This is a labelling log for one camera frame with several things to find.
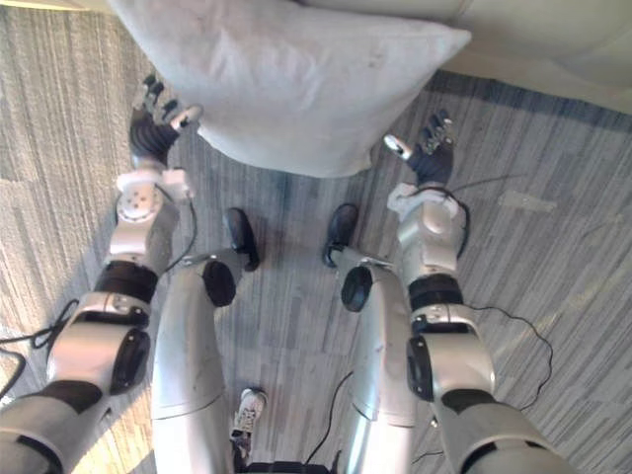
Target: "pillow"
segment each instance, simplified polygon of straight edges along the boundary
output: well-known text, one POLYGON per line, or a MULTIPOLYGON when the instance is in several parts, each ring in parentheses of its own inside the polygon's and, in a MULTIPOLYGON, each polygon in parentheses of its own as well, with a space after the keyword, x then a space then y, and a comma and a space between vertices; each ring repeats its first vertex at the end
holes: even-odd
POLYGON ((286 0, 111 0, 227 156, 315 177, 370 166, 368 151, 470 40, 443 25, 286 0))

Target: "floor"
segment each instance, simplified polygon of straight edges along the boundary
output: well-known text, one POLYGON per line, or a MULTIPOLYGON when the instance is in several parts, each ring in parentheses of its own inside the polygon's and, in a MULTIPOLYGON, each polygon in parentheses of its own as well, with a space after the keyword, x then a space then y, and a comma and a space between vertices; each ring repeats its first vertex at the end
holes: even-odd
MULTIPOLYGON (((117 174, 129 169, 126 124, 138 82, 151 69, 119 22, 96 14, 0 8, 0 335, 32 332, 95 282, 114 229, 117 174)), ((472 210, 460 262, 468 302, 533 321, 555 349, 553 377, 528 417, 581 473, 632 472, 632 116, 586 103, 438 73, 393 130, 413 139, 448 109, 458 153, 453 189, 472 210)), ((261 269, 216 315, 230 399, 261 385, 270 396, 253 459, 304 459, 326 428, 338 381, 351 368, 357 316, 342 308, 335 273, 319 249, 332 210, 361 209, 357 244, 393 258, 390 190, 411 174, 382 147, 375 166, 348 179, 316 180, 246 167, 190 133, 172 154, 194 178, 196 251, 227 244, 221 210, 241 206, 265 247, 261 269)), ((191 238, 186 211, 175 249, 191 238)), ((156 298, 151 331, 169 277, 156 298)), ((521 405, 546 372, 546 351, 524 325, 477 315, 496 365, 497 397, 521 405)), ((26 345, 17 349, 28 354, 26 345)), ((41 388, 45 354, 11 397, 41 388)), ((0 383, 13 363, 0 361, 0 383)), ((76 473, 155 471, 148 383, 120 397, 76 473)), ((329 464, 349 409, 336 405, 329 464)), ((438 433, 420 403, 418 452, 438 433)), ((441 455, 415 472, 446 473, 441 455)))

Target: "white sneaker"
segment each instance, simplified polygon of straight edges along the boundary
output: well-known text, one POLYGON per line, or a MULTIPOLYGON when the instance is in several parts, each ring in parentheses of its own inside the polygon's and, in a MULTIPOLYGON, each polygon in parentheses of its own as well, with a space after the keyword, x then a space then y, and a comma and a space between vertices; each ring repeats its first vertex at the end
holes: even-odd
POLYGON ((241 392, 241 403, 239 411, 235 413, 233 432, 251 434, 267 403, 268 396, 262 390, 247 388, 241 392))

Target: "black wire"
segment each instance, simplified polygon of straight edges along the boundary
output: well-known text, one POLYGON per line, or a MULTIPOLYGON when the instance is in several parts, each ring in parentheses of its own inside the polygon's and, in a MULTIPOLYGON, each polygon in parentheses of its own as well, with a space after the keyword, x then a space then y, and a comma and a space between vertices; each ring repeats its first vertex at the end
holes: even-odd
MULTIPOLYGON (((162 192, 163 195, 165 195, 167 198, 169 197, 169 195, 167 195, 167 193, 165 193, 165 191, 162 190, 162 188, 160 187, 157 187, 157 188, 162 192)), ((122 197, 122 194, 118 195, 117 200, 115 200, 115 205, 114 205, 115 225, 119 224, 118 207, 119 207, 119 202, 120 202, 121 197, 122 197)), ((194 226, 194 235, 191 238, 191 241, 189 242, 189 244, 187 245, 187 248, 185 249, 185 251, 176 260, 174 260, 171 264, 167 266, 165 273, 172 270, 191 251, 194 244, 196 243, 196 238, 198 237, 198 215, 196 214, 194 204, 191 200, 189 201, 189 210, 191 211, 191 220, 194 226)))
POLYGON ((458 204, 458 206, 461 209, 463 209, 463 213, 465 214, 465 225, 463 226, 463 240, 461 241, 461 246, 459 247, 458 252, 456 253, 456 259, 458 260, 461 258, 461 255, 463 255, 463 252, 465 252, 465 249, 467 248, 467 243, 470 240, 470 208, 467 206, 465 202, 458 200, 456 196, 450 191, 448 191, 446 188, 442 188, 439 186, 427 186, 420 189, 420 191, 426 191, 426 190, 433 190, 433 191, 438 191, 440 193, 443 193, 446 198, 454 199, 454 201, 458 204))
MULTIPOLYGON (((70 301, 68 301, 66 305, 63 307, 63 309, 61 310, 61 312, 59 313, 59 315, 55 318, 55 321, 52 323, 52 325, 48 326, 47 328, 40 329, 39 331, 35 331, 32 334, 27 334, 24 336, 0 339, 0 346, 5 345, 5 344, 19 343, 22 341, 29 341, 31 344, 31 348, 34 350, 41 349, 44 346, 48 346, 48 349, 50 350, 50 348, 52 347, 52 343, 54 343, 55 338, 61 332, 64 325, 66 324, 67 320, 64 319, 64 316, 66 315, 66 313, 68 312, 68 310, 73 304, 78 304, 78 303, 79 303, 78 299, 71 299, 70 301), (44 340, 39 341, 39 338, 42 338, 44 336, 45 336, 44 340)), ((24 369, 27 366, 27 360, 20 353, 7 351, 6 349, 3 349, 3 348, 0 348, 0 353, 4 354, 5 356, 14 357, 18 360, 18 366, 13 372, 13 375, 11 375, 11 378, 9 378, 9 381, 4 385, 4 387, 2 387, 2 390, 0 390, 0 400, 1 400, 9 392, 9 390, 13 388, 13 386, 16 384, 18 379, 22 376, 24 369)))
POLYGON ((456 187, 452 190, 453 193, 458 193, 459 191, 467 190, 468 188, 474 188, 480 185, 487 185, 488 183, 494 183, 496 181, 510 180, 512 178, 522 178, 526 175, 502 175, 496 178, 488 178, 486 180, 474 181, 472 183, 466 183, 465 185, 456 187))
POLYGON ((194 247, 194 244, 196 243, 196 238, 198 237, 198 215, 196 214, 196 209, 194 208, 194 203, 192 200, 189 201, 189 209, 191 210, 191 221, 194 227, 194 234, 191 237, 191 241, 189 242, 189 245, 187 245, 185 251, 180 254, 180 256, 176 260, 169 264, 169 266, 165 270, 165 273, 172 270, 173 267, 175 267, 191 251, 191 249, 194 247))
POLYGON ((349 372, 347 375, 345 375, 343 377, 343 379, 338 382, 338 386, 336 387, 336 390, 334 390, 334 396, 332 397, 332 404, 329 407, 329 421, 327 422, 327 430, 325 431, 325 435, 322 437, 322 439, 320 440, 320 442, 318 444, 316 444, 316 447, 314 448, 314 450, 312 451, 312 453, 309 455, 309 457, 307 457, 307 460, 305 461, 305 464, 309 464, 309 461, 312 460, 312 458, 316 455, 316 453, 318 452, 318 450, 322 447, 322 445, 325 443, 325 441, 327 440, 327 436, 329 436, 329 432, 332 429, 332 422, 334 420, 334 405, 336 404, 336 397, 338 396, 338 392, 340 391, 341 387, 343 386, 343 384, 349 379, 349 377, 351 377, 354 374, 353 371, 349 372))
POLYGON ((4 396, 7 393, 9 393, 9 390, 13 388, 13 386, 16 384, 18 379, 22 376, 22 373, 24 372, 24 369, 27 366, 27 360, 20 353, 14 353, 13 351, 7 351, 6 349, 0 348, 0 353, 2 353, 5 356, 14 357, 18 360, 18 366, 13 372, 13 375, 11 375, 11 378, 9 378, 9 381, 7 381, 4 387, 2 387, 2 390, 0 390, 0 400, 2 400, 4 396))
POLYGON ((553 374, 553 346, 551 346, 551 343, 549 343, 549 341, 538 332, 537 328, 528 319, 522 318, 521 316, 513 316, 512 314, 510 314, 509 312, 507 312, 503 308, 499 308, 497 306, 483 306, 483 307, 480 307, 480 308, 472 306, 472 305, 469 305, 469 304, 466 304, 465 306, 467 306, 470 309, 473 309, 474 311, 488 311, 488 310, 491 310, 491 309, 495 309, 497 311, 500 311, 504 316, 506 316, 509 319, 514 319, 516 321, 521 321, 522 323, 526 324, 531 329, 531 331, 533 331, 533 334, 535 335, 535 337, 537 339, 539 339, 540 341, 542 341, 542 343, 544 343, 544 345, 548 349, 549 355, 548 355, 548 358, 547 358, 547 373, 546 373, 546 376, 538 384, 537 390, 535 391, 535 397, 533 397, 533 400, 531 400, 529 403, 527 403, 522 408, 520 408, 520 411, 523 412, 524 410, 526 410, 528 408, 531 408, 533 405, 535 405, 535 402, 537 402, 538 398, 540 398, 540 392, 544 388, 544 385, 546 385, 548 383, 548 381, 551 379, 551 375, 553 374))
POLYGON ((424 454, 418 456, 417 458, 415 458, 415 460, 411 463, 411 464, 417 464, 419 461, 421 461, 422 459, 424 459, 427 456, 441 456, 443 454, 443 451, 429 451, 429 452, 425 452, 424 454))

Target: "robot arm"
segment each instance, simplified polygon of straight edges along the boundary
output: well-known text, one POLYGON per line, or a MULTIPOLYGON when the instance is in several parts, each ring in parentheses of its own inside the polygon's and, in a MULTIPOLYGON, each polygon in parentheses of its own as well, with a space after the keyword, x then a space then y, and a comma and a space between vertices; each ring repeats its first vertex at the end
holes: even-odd
POLYGON ((400 218, 402 280, 411 305, 409 387, 431 403, 453 472, 573 473, 519 410, 492 395, 492 361, 457 281, 467 207, 444 188, 452 168, 450 126, 446 113, 434 116, 410 156, 401 141, 386 140, 418 176, 417 186, 400 185, 389 197, 400 218))
POLYGON ((150 302, 171 258, 179 202, 191 198, 183 170, 167 169, 181 129, 198 119, 194 106, 167 123, 154 122, 162 84, 144 83, 134 109, 130 147, 135 170, 118 177, 118 225, 95 288, 86 293, 48 357, 47 385, 0 412, 0 472, 70 472, 89 447, 111 396, 145 374, 150 302))

